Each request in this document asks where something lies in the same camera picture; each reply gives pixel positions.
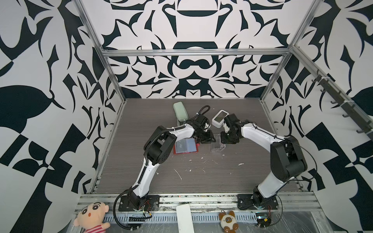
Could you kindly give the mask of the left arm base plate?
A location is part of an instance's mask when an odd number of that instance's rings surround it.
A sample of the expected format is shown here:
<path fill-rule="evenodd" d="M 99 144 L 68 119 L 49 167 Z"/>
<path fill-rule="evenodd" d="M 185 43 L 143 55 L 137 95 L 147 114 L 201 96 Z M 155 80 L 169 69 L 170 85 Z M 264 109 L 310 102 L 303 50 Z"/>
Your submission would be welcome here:
<path fill-rule="evenodd" d="M 136 195 L 123 195 L 120 198 L 118 210 L 121 212 L 129 212 L 141 209 L 144 211 L 152 211 L 158 207 L 159 201 L 159 195 L 147 195 L 142 198 L 139 198 Z"/>

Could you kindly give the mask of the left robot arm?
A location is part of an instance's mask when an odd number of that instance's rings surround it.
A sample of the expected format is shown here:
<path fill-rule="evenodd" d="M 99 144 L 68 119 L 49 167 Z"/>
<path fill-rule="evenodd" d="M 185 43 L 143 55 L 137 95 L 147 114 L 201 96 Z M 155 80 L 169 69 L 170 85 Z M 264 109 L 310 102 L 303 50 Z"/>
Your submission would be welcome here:
<path fill-rule="evenodd" d="M 171 128 L 158 126 L 156 128 L 144 145 L 144 161 L 141 171 L 127 193 L 129 203 L 133 208 L 140 209 L 145 204 L 153 177 L 158 167 L 170 156 L 175 143 L 189 138 L 197 143 L 215 141 L 207 117 L 200 114 L 180 126 Z"/>

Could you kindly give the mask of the red leather card holder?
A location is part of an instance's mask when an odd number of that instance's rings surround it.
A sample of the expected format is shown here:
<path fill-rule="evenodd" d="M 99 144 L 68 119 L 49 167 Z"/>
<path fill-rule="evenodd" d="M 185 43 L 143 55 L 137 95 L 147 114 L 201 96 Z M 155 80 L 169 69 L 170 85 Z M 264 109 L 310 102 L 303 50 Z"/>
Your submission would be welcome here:
<path fill-rule="evenodd" d="M 198 144 L 194 138 L 186 138 L 177 141 L 173 147 L 173 154 L 197 153 Z"/>

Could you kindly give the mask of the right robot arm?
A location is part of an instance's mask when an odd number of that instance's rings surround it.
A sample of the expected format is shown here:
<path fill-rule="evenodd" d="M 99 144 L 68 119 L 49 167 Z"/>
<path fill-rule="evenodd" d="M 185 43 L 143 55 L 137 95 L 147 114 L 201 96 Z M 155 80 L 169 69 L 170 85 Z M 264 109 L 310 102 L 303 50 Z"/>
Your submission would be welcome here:
<path fill-rule="evenodd" d="M 237 144 L 242 138 L 249 139 L 270 153 L 271 172 L 253 190 L 253 203 L 261 205 L 274 197 L 286 183 L 308 168 L 299 142 L 294 137 L 274 135 L 252 121 L 241 121 L 230 114 L 223 120 L 224 131 L 220 133 L 223 144 Z"/>

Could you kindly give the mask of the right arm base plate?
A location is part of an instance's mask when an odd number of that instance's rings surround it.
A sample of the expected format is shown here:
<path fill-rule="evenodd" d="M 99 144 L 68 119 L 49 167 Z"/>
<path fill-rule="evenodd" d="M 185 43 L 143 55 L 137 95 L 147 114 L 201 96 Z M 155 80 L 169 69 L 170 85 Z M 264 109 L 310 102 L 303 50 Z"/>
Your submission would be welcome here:
<path fill-rule="evenodd" d="M 262 198 L 259 194 L 238 194 L 237 207 L 240 210 L 277 210 L 278 201 L 276 196 Z"/>

